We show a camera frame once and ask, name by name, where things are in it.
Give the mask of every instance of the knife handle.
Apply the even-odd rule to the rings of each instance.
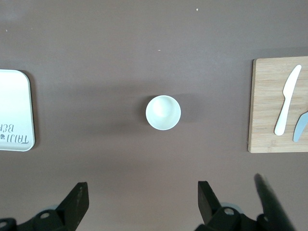
[[[284,134],[285,126],[287,124],[287,117],[289,112],[289,107],[291,103],[291,98],[287,98],[284,100],[276,127],[275,127],[275,134],[277,136],[281,136]]]

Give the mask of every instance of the knife blade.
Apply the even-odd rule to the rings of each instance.
[[[280,111],[279,117],[278,117],[278,121],[275,127],[275,134],[277,136],[281,136],[282,134],[284,134],[284,130],[285,130],[285,125],[287,123],[287,117],[288,117],[288,112],[289,112],[289,107],[290,107],[290,103],[291,103],[291,98],[293,95],[293,91],[294,91],[294,87],[299,75],[300,70],[302,69],[301,65],[297,65],[293,71],[290,73],[284,88],[283,88],[283,95],[284,95],[284,102],[283,102],[283,106],[282,109]]]
[[[299,117],[297,124],[295,126],[295,130],[294,130],[294,134],[293,134],[293,141],[294,142],[298,142],[300,136],[302,135],[302,133],[305,129],[307,122],[308,122],[308,112],[305,112]]]

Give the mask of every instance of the wood grain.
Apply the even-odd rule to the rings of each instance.
[[[302,65],[292,96],[285,133],[274,134],[284,96],[282,90],[296,65]],[[256,59],[253,65],[248,150],[251,153],[308,152],[308,126],[298,142],[293,132],[308,111],[308,56]]]

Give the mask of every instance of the light wood board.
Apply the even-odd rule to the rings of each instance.
[[[285,132],[274,133],[284,96],[282,90],[296,65],[302,65],[292,96]],[[308,125],[298,142],[293,132],[308,111],[308,56],[256,59],[253,66],[248,150],[251,153],[308,152]]]

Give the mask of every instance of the white bowl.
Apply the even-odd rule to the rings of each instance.
[[[168,130],[176,126],[181,117],[179,103],[170,96],[153,98],[145,111],[149,124],[158,130]]]

